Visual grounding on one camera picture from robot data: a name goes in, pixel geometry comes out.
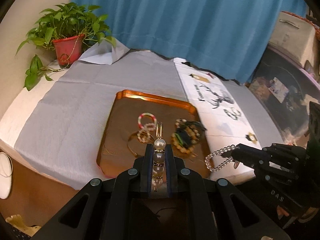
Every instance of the gold bangle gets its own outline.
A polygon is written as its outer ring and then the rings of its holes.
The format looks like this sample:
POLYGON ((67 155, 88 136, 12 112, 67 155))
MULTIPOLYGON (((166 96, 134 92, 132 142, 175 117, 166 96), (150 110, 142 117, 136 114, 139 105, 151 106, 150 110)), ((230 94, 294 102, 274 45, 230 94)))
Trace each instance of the gold bangle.
POLYGON ((136 158, 143 157, 143 155, 139 155, 139 154, 137 154, 136 152, 134 152, 134 151, 130 148, 129 142, 130 142, 135 136, 137 136, 138 132, 139 132, 139 131, 134 132, 133 134, 131 134, 131 135, 129 136, 128 140, 127 140, 127 148, 128 148, 129 151, 133 154, 133 156, 136 157, 136 158))

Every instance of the floor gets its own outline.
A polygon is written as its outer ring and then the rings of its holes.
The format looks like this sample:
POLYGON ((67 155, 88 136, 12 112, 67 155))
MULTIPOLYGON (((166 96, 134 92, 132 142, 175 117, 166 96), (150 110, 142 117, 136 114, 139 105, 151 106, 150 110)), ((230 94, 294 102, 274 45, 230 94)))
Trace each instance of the floor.
POLYGON ((268 112, 246 86, 238 85, 234 81, 222 81, 222 83, 245 113, 261 147, 268 147, 272 143, 283 143, 279 130, 268 112))
POLYGON ((0 199, 0 212, 4 218, 20 214, 27 226, 43 226, 77 193, 15 160, 12 164, 11 193, 7 199, 0 199))

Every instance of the orange tray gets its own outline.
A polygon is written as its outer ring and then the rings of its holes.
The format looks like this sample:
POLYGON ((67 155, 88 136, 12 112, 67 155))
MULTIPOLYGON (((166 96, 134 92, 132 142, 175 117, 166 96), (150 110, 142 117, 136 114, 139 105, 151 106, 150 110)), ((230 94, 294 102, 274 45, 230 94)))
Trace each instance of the orange tray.
MULTIPOLYGON (((107 177, 115 178, 132 167, 136 158, 127 148, 127 139, 139 129, 137 118, 144 112, 154 114, 157 120, 163 123, 163 137, 167 144, 171 143, 171 135, 175 132, 176 119, 200 121, 197 109, 188 102, 132 90, 118 92, 97 157, 97 164, 107 177)), ((142 122, 149 121, 148 118, 142 119, 142 122)), ((144 155, 147 144, 134 138, 129 145, 134 152, 144 155)), ((184 160, 187 168, 198 172, 204 178, 210 175, 204 163, 204 158, 210 153, 205 137, 196 145, 193 157, 181 153, 175 146, 172 146, 172 150, 176 157, 184 160)))

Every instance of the white paper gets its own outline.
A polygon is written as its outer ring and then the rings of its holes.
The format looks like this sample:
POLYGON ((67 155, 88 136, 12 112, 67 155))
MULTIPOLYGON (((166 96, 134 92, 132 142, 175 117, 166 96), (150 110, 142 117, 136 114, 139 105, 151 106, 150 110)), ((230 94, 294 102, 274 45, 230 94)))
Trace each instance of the white paper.
POLYGON ((268 90, 278 99, 280 103, 283 103, 285 97, 289 93, 289 89, 286 88, 282 82, 274 77, 272 80, 270 80, 270 87, 268 90))
POLYGON ((245 138, 249 132, 254 134, 241 108, 218 77, 177 64, 176 59, 174 62, 188 99, 207 129, 207 136, 245 138))
POLYGON ((119 60, 130 49, 124 46, 120 41, 116 40, 114 48, 110 42, 103 40, 100 44, 96 43, 91 48, 87 49, 79 60, 99 64, 111 65, 119 60))

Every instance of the white wall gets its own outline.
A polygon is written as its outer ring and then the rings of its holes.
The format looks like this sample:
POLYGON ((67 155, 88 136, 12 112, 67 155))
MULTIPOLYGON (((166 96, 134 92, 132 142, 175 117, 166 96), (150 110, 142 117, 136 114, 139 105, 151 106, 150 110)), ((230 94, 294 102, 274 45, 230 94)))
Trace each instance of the white wall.
POLYGON ((25 44, 15 56, 19 44, 40 18, 40 11, 69 1, 15 0, 0 23, 0 119, 23 88, 31 58, 38 54, 44 64, 54 59, 55 52, 36 49, 32 44, 25 44))

